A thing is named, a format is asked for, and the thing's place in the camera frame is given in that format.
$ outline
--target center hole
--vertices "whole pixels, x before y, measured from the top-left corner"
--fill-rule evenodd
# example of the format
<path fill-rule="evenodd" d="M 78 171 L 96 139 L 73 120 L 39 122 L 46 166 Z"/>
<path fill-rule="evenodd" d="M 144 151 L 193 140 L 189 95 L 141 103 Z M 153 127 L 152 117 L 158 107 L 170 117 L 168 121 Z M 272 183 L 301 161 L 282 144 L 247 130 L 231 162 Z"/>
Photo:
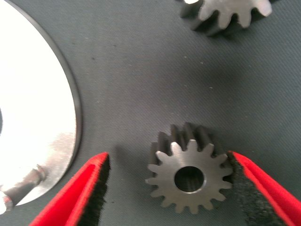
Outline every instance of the center hole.
<path fill-rule="evenodd" d="M 204 183 L 202 171 L 193 166 L 186 166 L 175 174 L 175 185 L 184 192 L 194 192 Z"/>

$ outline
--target circular metal plate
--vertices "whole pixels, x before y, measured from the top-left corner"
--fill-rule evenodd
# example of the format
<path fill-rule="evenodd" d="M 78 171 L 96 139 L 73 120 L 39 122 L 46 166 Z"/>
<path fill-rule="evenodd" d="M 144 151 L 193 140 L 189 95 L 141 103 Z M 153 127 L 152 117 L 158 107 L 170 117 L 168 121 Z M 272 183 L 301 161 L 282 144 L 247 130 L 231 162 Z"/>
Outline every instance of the circular metal plate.
<path fill-rule="evenodd" d="M 51 189 L 68 169 L 80 137 L 80 107 L 63 55 L 46 32 L 0 0 L 0 185 L 39 164 L 44 182 L 19 203 Z"/>

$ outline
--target shiny metal plate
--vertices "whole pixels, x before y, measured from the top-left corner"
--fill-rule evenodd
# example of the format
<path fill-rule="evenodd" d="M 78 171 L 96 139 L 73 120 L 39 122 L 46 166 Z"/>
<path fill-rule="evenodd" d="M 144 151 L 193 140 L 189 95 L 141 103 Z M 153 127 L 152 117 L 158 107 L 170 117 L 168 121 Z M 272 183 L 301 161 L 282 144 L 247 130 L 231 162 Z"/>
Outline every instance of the shiny metal plate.
<path fill-rule="evenodd" d="M 0 30 L 0 185 L 37 164 L 46 173 L 20 205 L 46 193 L 68 169 L 81 112 L 71 71 L 47 33 L 4 0 Z"/>

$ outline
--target gray fabric surface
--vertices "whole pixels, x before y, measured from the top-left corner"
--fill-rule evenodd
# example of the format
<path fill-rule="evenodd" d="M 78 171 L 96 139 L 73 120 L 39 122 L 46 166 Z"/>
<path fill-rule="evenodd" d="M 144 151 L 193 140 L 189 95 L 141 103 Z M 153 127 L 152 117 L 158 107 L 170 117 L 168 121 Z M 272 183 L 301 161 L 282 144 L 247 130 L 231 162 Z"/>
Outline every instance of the gray fabric surface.
<path fill-rule="evenodd" d="M 301 199 L 299 0 L 229 38 L 189 30 L 174 0 L 13 0 L 54 39 L 83 105 L 79 153 L 55 188 L 0 216 L 28 225 L 99 152 L 111 155 L 102 226 L 243 226 L 232 194 L 193 216 L 161 208 L 144 183 L 150 144 L 185 121 L 215 132 L 225 150 L 251 158 Z"/>

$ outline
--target small metal gear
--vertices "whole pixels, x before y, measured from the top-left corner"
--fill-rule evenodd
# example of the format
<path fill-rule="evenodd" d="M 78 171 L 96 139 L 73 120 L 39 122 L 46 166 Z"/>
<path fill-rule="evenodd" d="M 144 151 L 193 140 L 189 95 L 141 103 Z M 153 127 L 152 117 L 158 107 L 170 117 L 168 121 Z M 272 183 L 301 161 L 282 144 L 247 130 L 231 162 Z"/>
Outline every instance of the small metal gear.
<path fill-rule="evenodd" d="M 214 17 L 217 20 L 217 29 L 226 29 L 233 15 L 237 15 L 237 22 L 242 28 L 249 27 L 251 11 L 256 9 L 262 16 L 272 13 L 269 0 L 184 0 L 181 16 L 191 16 L 194 13 L 196 20 L 192 29 L 197 29 L 204 22 Z"/>
<path fill-rule="evenodd" d="M 225 200 L 220 189 L 232 188 L 231 183 L 223 180 L 223 177 L 232 173 L 232 168 L 221 167 L 221 164 L 227 160 L 226 154 L 212 157 L 214 145 L 211 144 L 203 127 L 197 129 L 201 131 L 201 134 L 198 133 L 202 138 L 199 143 L 205 145 L 202 151 L 198 150 L 197 138 L 194 137 L 190 124 L 186 123 L 184 128 L 185 132 L 179 134 L 175 131 L 176 127 L 172 126 L 171 155 L 167 155 L 168 151 L 156 151 L 161 164 L 148 165 L 154 177 L 147 179 L 146 183 L 158 186 L 150 195 L 152 197 L 164 196 L 162 207 L 175 203 L 177 213 L 181 213 L 187 206 L 192 214 L 197 214 L 199 205 L 212 210 L 214 208 L 211 203 L 212 199 Z M 154 143 L 153 147 L 156 146 L 159 150 L 166 148 L 166 136 L 160 133 L 159 142 Z M 188 141 L 186 151 L 179 145 L 183 146 L 186 143 L 185 140 Z"/>

